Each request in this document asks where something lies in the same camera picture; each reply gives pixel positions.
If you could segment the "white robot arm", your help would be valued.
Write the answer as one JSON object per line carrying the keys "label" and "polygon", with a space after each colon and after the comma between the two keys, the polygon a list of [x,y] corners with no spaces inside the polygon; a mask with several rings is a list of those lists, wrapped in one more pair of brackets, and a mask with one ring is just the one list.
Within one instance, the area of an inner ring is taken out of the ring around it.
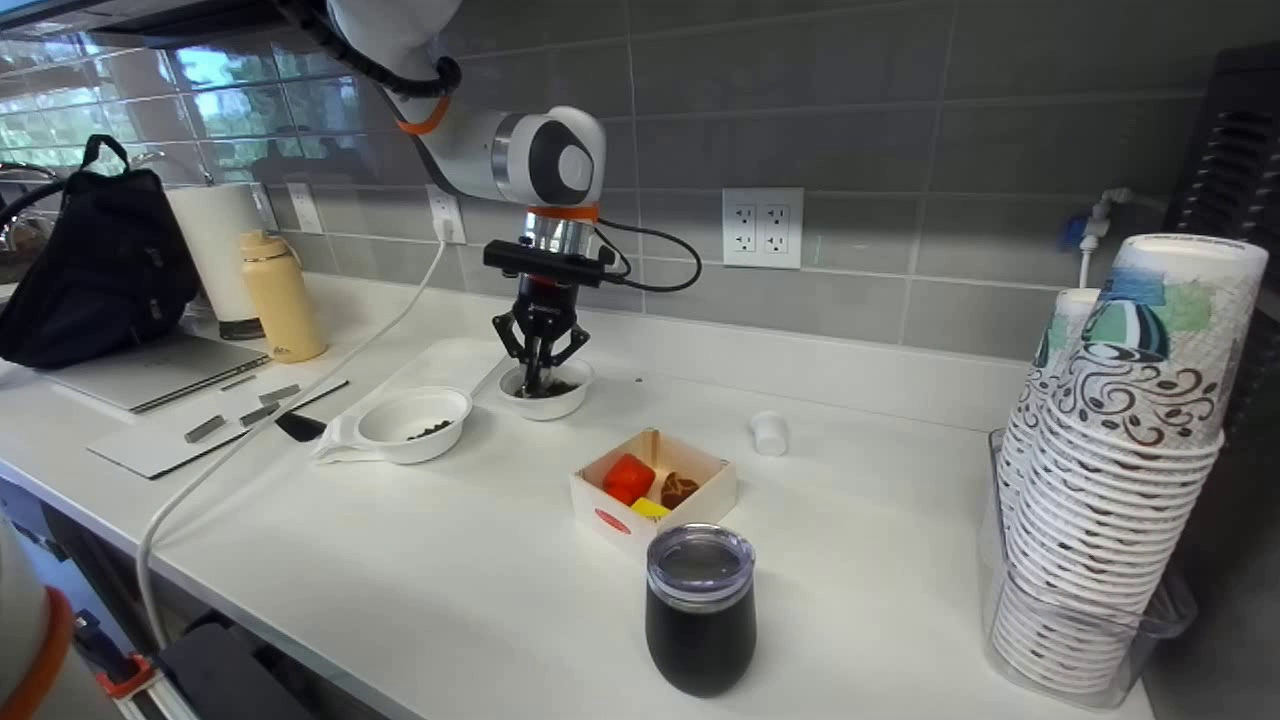
{"label": "white robot arm", "polygon": [[590,241],[605,196],[609,137],[572,105],[542,110],[478,106],[441,34],[463,0],[324,0],[353,68],[393,101],[441,185],[456,196],[523,210],[516,241],[486,241],[484,262],[516,281],[516,301],[493,318],[523,372],[527,397],[552,392],[552,372],[586,343],[575,293],[605,281]]}

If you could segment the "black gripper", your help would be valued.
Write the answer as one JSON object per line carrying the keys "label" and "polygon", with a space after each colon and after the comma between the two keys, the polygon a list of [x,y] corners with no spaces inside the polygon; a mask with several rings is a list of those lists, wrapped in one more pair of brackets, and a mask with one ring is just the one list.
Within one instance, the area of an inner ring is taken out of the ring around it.
{"label": "black gripper", "polygon": [[516,284],[512,306],[499,310],[493,326],[519,365],[527,392],[586,343],[586,333],[575,323],[575,289],[541,275]]}

